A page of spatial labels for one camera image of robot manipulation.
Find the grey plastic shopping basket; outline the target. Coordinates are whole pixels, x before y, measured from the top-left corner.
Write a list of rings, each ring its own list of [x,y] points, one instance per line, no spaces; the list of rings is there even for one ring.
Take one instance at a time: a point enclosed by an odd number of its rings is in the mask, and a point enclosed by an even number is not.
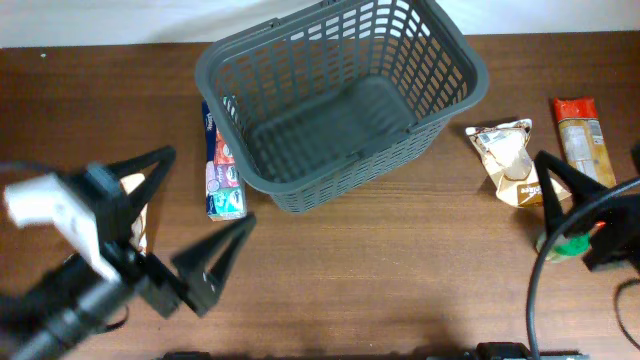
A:
[[[195,82],[243,180],[304,213],[421,156],[489,74],[434,1],[322,1],[213,43]]]

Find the green lid spice jar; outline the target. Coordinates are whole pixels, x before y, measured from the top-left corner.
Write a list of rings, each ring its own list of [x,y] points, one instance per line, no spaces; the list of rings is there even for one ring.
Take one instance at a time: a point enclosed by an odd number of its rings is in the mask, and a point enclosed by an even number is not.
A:
[[[560,235],[545,257],[546,262],[559,263],[584,255],[590,249],[590,235],[582,234],[566,238]]]

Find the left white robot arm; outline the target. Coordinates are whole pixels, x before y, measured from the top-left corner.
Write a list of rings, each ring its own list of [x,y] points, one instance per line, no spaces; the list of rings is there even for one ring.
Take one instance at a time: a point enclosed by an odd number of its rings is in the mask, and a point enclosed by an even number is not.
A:
[[[170,266],[131,241],[134,223],[175,159],[175,149],[165,146],[70,172],[34,162],[1,165],[40,173],[3,191],[15,226],[52,225],[75,249],[23,295],[2,296],[2,358],[58,359],[87,338],[119,328],[111,317],[136,297],[163,318],[181,305],[199,317],[217,305],[256,226],[254,214],[178,253]]]

